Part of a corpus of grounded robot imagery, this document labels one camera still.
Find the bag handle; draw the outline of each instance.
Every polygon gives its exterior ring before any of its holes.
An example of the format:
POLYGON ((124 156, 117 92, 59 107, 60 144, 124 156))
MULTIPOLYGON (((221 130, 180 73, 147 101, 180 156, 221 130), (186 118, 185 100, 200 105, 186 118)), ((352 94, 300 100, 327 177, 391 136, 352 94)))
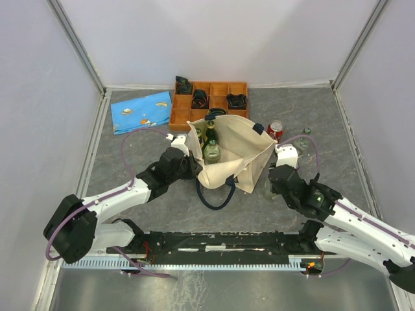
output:
POLYGON ((199 179, 196 178, 196 191, 197 191, 198 197, 200 198, 200 201, 202 201, 202 203, 208 209, 213 209, 214 211, 223 209, 225 206, 227 206, 229 201, 232 199, 233 193, 235 192, 235 189, 236 189, 235 180, 233 180, 233 175, 226 178, 225 185, 231 186, 231 191, 229 192, 228 197, 226 198, 225 202, 223 202, 221 205, 213 206, 213 205, 210 205, 208 201, 206 201, 205 198, 203 197, 202 191, 200 190, 200 181, 199 179))

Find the red soda can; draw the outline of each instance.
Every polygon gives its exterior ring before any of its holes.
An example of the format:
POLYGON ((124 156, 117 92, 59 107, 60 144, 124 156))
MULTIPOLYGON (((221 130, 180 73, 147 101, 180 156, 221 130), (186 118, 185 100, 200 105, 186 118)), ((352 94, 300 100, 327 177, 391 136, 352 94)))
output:
POLYGON ((272 139, 279 142, 284 133, 284 124, 280 121, 272 121, 271 124, 268 125, 267 133, 272 139))

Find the wooden organizer box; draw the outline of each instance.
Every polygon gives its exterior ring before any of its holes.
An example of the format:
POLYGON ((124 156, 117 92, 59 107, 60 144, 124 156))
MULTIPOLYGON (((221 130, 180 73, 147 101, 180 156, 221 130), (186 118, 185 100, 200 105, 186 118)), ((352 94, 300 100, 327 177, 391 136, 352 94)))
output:
POLYGON ((177 94, 177 83, 174 88, 173 105, 170 114, 169 126, 172 131, 189 131, 190 127, 187 121, 197 121, 204 119, 208 109, 192 109, 193 92, 196 89, 203 89, 209 98, 209 109, 223 108, 229 115, 240 115, 249 118, 249 104, 246 110, 228 109, 226 101, 227 94, 245 94, 248 96, 248 86, 245 82, 194 82, 192 95, 177 94))

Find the blue plastic bag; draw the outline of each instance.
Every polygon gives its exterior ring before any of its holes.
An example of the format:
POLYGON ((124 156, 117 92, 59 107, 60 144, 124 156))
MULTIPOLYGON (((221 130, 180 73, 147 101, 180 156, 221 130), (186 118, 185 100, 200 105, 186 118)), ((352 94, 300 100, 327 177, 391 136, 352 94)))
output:
POLYGON ((171 99, 169 92, 117 102, 111 105, 114 134, 169 122, 171 99))

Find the purple cable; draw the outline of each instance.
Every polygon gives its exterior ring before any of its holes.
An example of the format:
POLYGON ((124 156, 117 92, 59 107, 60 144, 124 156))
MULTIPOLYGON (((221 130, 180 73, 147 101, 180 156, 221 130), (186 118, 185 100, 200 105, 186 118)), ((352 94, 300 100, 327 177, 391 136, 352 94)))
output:
POLYGON ((314 152, 316 153, 317 172, 320 173, 320 154, 318 154, 316 141, 310 135, 301 134, 301 135, 297 135, 297 136, 288 138, 286 141, 283 141, 282 143, 278 144, 277 147, 279 148, 284 144, 289 144, 292 141, 296 140, 297 138, 307 138, 313 144, 314 152))
POLYGON ((112 248, 114 248, 117 252, 119 252, 126 260, 128 260, 129 263, 131 263, 131 265, 133 265, 134 267, 136 267, 138 270, 140 270, 141 272, 145 273, 139 273, 139 274, 135 274, 138 277, 170 277, 169 274, 167 273, 152 273, 149 272, 148 270, 144 270, 140 265, 138 265, 136 262, 132 261, 132 259, 130 257, 128 257, 126 255, 126 253, 124 253, 121 248, 119 248, 118 246, 113 246, 112 248))
POLYGON ((333 271, 330 271, 330 272, 327 272, 327 273, 325 273, 325 274, 320 274, 320 275, 309 275, 309 277, 318 277, 318 278, 321 278, 321 277, 328 277, 329 275, 333 275, 333 274, 335 274, 335 273, 337 273, 337 272, 340 272, 340 271, 342 271, 342 270, 344 270, 344 269, 346 269, 349 265, 351 264, 351 259, 349 258, 345 263, 344 263, 344 265, 343 266, 341 266, 341 267, 339 267, 339 268, 337 268, 337 269, 335 269, 335 270, 333 270, 333 271))
POLYGON ((124 166, 125 166, 125 168, 129 171, 129 173, 130 173, 130 175, 131 175, 131 183, 128 185, 128 187, 125 187, 124 189, 121 189, 121 190, 115 191, 115 192, 113 192, 113 193, 107 194, 106 196, 103 196, 103 197, 99 198, 98 200, 95 200, 95 201, 89 202, 87 205, 84 205, 84 206, 79 207, 77 210, 73 211, 73 212, 72 212, 72 213, 71 213, 68 217, 66 217, 66 218, 64 219, 64 221, 63 221, 63 222, 61 222, 61 223, 58 225, 58 227, 57 227, 57 228, 53 231, 53 233, 52 233, 51 237, 49 238, 49 241, 48 241, 48 243, 47 243, 47 245, 46 245, 46 252, 45 252, 45 255, 46 255, 46 259, 47 259, 47 260, 49 260, 49 261, 56 261, 56 260, 58 260, 58 259, 61 259, 61 258, 62 258, 61 256, 52 257, 52 256, 50 255, 50 252, 51 252, 51 247, 52 247, 53 241, 55 240, 55 238, 56 238, 56 236, 58 235, 58 233, 59 233, 59 232, 62 230, 62 228, 65 226, 65 224, 67 224, 70 220, 72 220, 72 218, 74 218, 74 217, 75 217, 77 214, 79 214, 80 212, 82 212, 82 211, 86 210, 88 207, 93 206, 93 205, 95 204, 95 202, 96 202, 96 201, 98 201, 98 202, 102 202, 102 201, 104 201, 104 200, 107 200, 107 199, 109 199, 109 198, 112 198, 113 196, 116 196, 116 195, 121 194, 121 193, 123 193, 123 192, 125 192, 125 191, 128 191, 128 188, 129 188, 129 187, 132 187, 132 186, 134 185, 134 181, 135 181, 136 177, 135 177, 134 171, 131 169, 130 165, 128 165, 128 163, 126 162, 126 159, 125 159, 125 156, 124 156, 124 144, 125 144, 126 139, 127 139, 127 138, 131 135, 131 134, 133 134, 133 133, 135 133, 135 132, 138 132, 138 131, 140 131, 140 130, 150 130, 150 131, 153 131, 153 132, 158 132, 158 133, 160 133, 160 134, 163 134, 164 136, 167 136, 167 134, 166 134, 166 133, 163 133, 162 131, 159 131, 159 130, 155 130, 154 128, 138 128, 138 129, 136 129, 136 130, 134 130, 134 131, 132 131, 132 132, 128 133, 128 135, 127 135, 126 137, 124 137, 124 139, 123 139, 123 141, 122 141, 122 143, 121 143, 121 157, 123 158, 123 162, 124 162, 124 166))

